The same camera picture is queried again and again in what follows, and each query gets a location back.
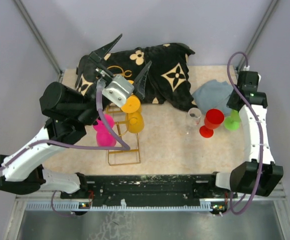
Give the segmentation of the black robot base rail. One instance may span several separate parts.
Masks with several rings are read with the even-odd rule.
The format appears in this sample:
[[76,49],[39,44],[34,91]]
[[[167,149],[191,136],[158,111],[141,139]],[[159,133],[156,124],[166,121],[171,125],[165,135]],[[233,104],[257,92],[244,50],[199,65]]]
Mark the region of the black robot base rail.
[[201,199],[224,199],[227,189],[215,186],[214,174],[88,175],[83,188],[61,193],[61,199],[91,200],[95,207],[184,207]]

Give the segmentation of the green plastic wine glass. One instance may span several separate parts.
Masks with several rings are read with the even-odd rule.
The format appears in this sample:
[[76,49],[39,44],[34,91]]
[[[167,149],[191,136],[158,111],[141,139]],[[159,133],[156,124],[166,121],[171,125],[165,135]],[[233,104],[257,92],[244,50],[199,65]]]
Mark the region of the green plastic wine glass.
[[224,127],[230,131],[236,131],[240,127],[240,116],[237,110],[232,110],[231,114],[224,120]]

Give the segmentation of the red plastic wine glass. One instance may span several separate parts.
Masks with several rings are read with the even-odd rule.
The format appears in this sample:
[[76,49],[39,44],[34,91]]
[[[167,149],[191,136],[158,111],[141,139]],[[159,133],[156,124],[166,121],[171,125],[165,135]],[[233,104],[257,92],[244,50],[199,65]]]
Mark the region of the red plastic wine glass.
[[210,138],[214,134],[214,130],[217,129],[224,121],[224,114],[216,108],[210,109],[206,112],[204,125],[200,127],[199,133],[204,138]]

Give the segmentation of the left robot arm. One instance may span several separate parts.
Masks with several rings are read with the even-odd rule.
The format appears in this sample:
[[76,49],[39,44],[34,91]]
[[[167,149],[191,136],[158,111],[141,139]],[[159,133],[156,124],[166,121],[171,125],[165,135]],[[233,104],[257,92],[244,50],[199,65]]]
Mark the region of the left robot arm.
[[140,71],[134,83],[113,74],[103,65],[105,56],[116,45],[112,41],[92,51],[79,65],[77,75],[87,69],[92,85],[86,93],[75,91],[60,82],[52,82],[39,100],[47,121],[38,134],[12,155],[0,155],[0,191],[26,195],[38,190],[60,191],[83,198],[89,186],[82,173],[60,173],[48,170],[43,163],[66,148],[78,149],[86,135],[86,126],[101,120],[110,125],[103,110],[111,103],[123,106],[131,96],[144,98],[150,63]]

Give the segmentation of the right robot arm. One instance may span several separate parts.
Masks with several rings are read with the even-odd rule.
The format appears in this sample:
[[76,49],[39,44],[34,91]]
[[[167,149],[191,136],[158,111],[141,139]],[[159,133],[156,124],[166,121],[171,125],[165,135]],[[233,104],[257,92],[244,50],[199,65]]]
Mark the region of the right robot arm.
[[263,149],[263,165],[256,195],[269,196],[284,175],[283,167],[275,164],[270,150],[266,121],[268,102],[266,94],[258,91],[260,80],[261,76],[257,72],[245,70],[238,74],[236,84],[257,119],[235,90],[227,102],[227,106],[236,110],[241,119],[245,142],[244,160],[231,172],[215,173],[215,181],[208,185],[208,192],[214,198],[221,197],[226,190],[252,193],[259,169],[260,148]]

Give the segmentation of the clear wine glass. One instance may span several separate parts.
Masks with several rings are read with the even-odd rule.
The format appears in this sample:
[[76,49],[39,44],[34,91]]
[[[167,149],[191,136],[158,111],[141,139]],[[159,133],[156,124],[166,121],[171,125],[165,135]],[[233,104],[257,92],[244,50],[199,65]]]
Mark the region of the clear wine glass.
[[185,120],[185,122],[186,122],[186,134],[187,135],[198,129],[198,125],[200,123],[201,116],[202,116],[202,113],[198,108],[193,107],[193,108],[189,109],[189,111],[186,115],[186,120]]

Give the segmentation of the light blue denim cloth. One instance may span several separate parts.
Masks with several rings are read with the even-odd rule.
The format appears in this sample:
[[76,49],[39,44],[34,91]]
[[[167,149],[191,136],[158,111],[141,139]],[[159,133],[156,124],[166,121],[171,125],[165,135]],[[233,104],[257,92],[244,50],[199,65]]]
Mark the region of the light blue denim cloth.
[[219,82],[213,79],[201,85],[193,92],[192,96],[203,115],[210,109],[218,109],[225,117],[228,117],[231,109],[227,107],[227,102],[232,91],[233,87],[231,84],[228,84],[226,81]]

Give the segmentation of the black patterned plush blanket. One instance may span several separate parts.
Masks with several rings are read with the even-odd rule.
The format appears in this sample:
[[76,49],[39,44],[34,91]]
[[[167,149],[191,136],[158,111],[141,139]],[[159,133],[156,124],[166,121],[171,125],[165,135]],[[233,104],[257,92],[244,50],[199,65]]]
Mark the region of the black patterned plush blanket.
[[142,104],[169,102],[174,108],[187,112],[195,108],[190,93],[188,57],[195,52],[184,43],[165,43],[151,47],[109,52],[101,64],[114,75],[135,80],[148,62],[151,66],[147,75],[145,98]]

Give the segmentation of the pink plastic wine glass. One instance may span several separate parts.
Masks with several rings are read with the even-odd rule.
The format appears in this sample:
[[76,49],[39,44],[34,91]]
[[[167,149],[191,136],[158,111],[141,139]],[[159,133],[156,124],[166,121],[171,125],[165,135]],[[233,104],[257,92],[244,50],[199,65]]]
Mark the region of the pink plastic wine glass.
[[116,139],[111,135],[100,118],[93,124],[93,128],[96,131],[96,142],[99,147],[114,147],[116,145]]

